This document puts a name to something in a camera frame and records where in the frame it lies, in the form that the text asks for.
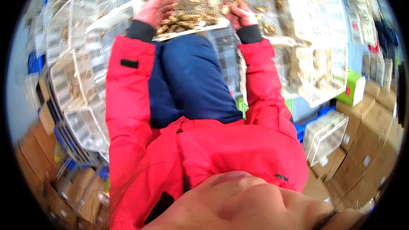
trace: blue pants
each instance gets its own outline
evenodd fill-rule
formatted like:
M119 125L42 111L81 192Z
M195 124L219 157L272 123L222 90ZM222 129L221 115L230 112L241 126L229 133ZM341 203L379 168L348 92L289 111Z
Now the blue pants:
M184 35L156 45L149 80L151 126L164 128L181 116L230 123L243 118L207 38Z

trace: box label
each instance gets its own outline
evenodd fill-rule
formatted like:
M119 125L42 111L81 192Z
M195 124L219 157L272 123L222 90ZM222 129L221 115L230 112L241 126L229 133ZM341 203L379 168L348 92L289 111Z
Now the box label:
M322 166L322 167L324 167L325 165L327 165L328 164L328 157L324 157L324 158L322 158L321 160L320 160L320 165Z
M350 139L351 139L350 135L348 135L348 134L345 133L344 143L345 143L346 145L348 145Z
M364 161L364 166L368 167L368 164L371 162L371 157L370 156L366 156L365 161Z

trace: black patch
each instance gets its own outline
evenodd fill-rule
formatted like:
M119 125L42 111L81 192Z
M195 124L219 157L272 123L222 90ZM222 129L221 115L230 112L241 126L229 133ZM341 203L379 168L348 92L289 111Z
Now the black patch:
M157 217L159 217L163 212L165 212L172 203L175 202L175 199L168 193L163 192L162 195L159 197L155 207L153 207L152 211L149 213L149 216L145 220L145 225L149 224Z
M285 180L285 181L288 181L288 178L287 178L287 177L284 177L284 176L282 176L282 175L280 175L280 174L276 174L274 177L278 177L278 178L281 178L281 179L283 179L283 180Z
M139 61L131 61L130 59L121 59L121 66L138 69Z

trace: right hand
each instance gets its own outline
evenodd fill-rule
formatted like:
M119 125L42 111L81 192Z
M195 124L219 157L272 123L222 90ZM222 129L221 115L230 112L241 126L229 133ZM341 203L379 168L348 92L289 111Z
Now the right hand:
M145 22L156 29L163 20L174 13L175 7L175 0L148 0L135 13L133 19Z
M227 5L228 3L228 0L223 0L222 5ZM258 24L256 16L243 1L240 1L238 6L232 5L231 12L226 14L225 17L232 23L235 30Z

